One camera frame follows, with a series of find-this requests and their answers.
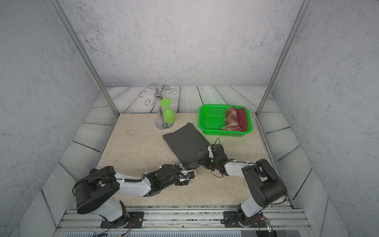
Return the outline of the grey polka dot skirt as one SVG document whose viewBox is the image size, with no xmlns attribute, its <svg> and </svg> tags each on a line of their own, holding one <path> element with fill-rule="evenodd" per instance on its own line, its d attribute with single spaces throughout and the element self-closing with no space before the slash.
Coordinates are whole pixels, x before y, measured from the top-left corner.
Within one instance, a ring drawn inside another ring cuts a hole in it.
<svg viewBox="0 0 379 237">
<path fill-rule="evenodd" d="M 163 139 L 187 170 L 199 168 L 200 161 L 209 155 L 210 143 L 190 122 L 173 133 L 163 135 Z"/>
</svg>

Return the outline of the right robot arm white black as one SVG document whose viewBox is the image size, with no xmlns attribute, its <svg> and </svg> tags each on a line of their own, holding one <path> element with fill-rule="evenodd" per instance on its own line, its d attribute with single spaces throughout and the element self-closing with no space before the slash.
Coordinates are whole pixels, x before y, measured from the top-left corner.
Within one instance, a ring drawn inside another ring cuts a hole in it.
<svg viewBox="0 0 379 237">
<path fill-rule="evenodd" d="M 248 200 L 237 208 L 237 219 L 242 225 L 253 221 L 256 214 L 279 198 L 287 197 L 287 188 L 265 159 L 256 162 L 241 162 L 229 159 L 221 144 L 208 146 L 208 157 L 201 160 L 201 165 L 210 171 L 218 171 L 222 177 L 235 176 L 243 178 L 250 191 Z"/>
</svg>

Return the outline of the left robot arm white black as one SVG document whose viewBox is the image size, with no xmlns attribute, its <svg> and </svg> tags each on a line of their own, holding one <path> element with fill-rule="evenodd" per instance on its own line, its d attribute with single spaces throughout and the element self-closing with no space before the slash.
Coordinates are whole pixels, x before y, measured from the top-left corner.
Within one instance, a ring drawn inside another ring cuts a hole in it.
<svg viewBox="0 0 379 237">
<path fill-rule="evenodd" d="M 77 213 L 95 212 L 105 220 L 114 222 L 126 214 L 124 204 L 114 201 L 114 195 L 153 197 L 171 185 L 188 185 L 195 176 L 195 170 L 183 170 L 182 164 L 164 164 L 156 171 L 144 173 L 142 177 L 123 175 L 112 166 L 93 169 L 73 187 Z"/>
</svg>

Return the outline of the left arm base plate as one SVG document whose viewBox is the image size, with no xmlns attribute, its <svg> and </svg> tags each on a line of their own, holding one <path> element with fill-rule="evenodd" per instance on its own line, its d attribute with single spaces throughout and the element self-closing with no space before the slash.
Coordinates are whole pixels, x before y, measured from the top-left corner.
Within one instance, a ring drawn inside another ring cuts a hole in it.
<svg viewBox="0 0 379 237">
<path fill-rule="evenodd" d="M 127 212 L 117 220 L 110 222 L 103 218 L 102 229 L 141 229 L 144 221 L 144 212 Z"/>
</svg>

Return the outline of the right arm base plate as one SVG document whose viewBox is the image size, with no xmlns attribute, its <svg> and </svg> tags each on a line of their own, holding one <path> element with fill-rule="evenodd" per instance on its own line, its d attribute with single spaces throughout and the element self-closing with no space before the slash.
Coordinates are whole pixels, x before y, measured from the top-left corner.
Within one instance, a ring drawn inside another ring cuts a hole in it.
<svg viewBox="0 0 379 237">
<path fill-rule="evenodd" d="M 262 212 L 247 217 L 242 211 L 224 211 L 220 223 L 226 228 L 263 228 L 266 227 L 266 218 Z"/>
</svg>

